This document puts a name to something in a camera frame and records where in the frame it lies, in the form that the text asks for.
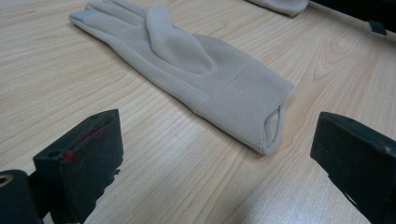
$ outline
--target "wooden table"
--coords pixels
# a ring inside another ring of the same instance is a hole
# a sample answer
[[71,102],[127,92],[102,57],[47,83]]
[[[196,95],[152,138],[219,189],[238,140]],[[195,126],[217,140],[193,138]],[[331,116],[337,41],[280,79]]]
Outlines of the wooden table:
[[167,5],[295,84],[283,139],[261,156],[191,113],[68,20],[87,1],[0,3],[0,169],[89,115],[120,110],[124,162],[86,223],[367,223],[309,152],[320,111],[396,138],[396,34],[310,3],[288,18],[242,0]]

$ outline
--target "beige glove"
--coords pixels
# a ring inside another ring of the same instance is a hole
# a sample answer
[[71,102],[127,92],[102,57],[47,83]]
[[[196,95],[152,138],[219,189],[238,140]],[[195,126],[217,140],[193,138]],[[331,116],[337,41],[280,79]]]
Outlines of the beige glove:
[[176,28],[166,7],[90,2],[69,17],[194,113],[260,153],[281,138],[292,85],[242,51]]
[[308,6],[309,0],[248,0],[261,7],[287,14],[291,17],[297,15]]

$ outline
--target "wood grain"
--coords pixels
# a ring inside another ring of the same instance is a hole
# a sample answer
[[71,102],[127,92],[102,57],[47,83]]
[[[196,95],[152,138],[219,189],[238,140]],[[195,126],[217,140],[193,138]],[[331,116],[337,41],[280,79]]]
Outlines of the wood grain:
[[396,34],[316,4],[290,19],[242,0],[136,0],[295,84],[281,145],[260,156],[69,22],[86,3],[1,1],[1,170],[32,173],[37,152],[118,108],[124,162],[87,223],[368,223],[309,151],[320,111],[396,138]]

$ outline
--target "glove fingertip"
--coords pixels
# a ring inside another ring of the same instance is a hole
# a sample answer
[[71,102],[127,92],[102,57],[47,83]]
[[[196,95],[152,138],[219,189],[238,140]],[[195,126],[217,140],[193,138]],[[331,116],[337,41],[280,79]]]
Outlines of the glove fingertip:
[[83,10],[83,11],[78,11],[78,12],[73,12],[72,14],[69,15],[71,19],[74,19],[76,21],[81,21],[83,22],[84,19],[87,17],[90,17],[93,15],[95,12],[91,10]]

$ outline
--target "glove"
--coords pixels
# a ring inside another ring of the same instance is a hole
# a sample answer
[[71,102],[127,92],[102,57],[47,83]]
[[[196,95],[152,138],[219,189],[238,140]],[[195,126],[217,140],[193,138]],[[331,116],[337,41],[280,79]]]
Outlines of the glove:
[[308,6],[309,0],[248,0],[261,7],[287,14],[291,17],[297,15]]
[[69,20],[197,115],[261,154],[280,141],[293,86],[246,53],[176,28],[164,6],[90,2]]

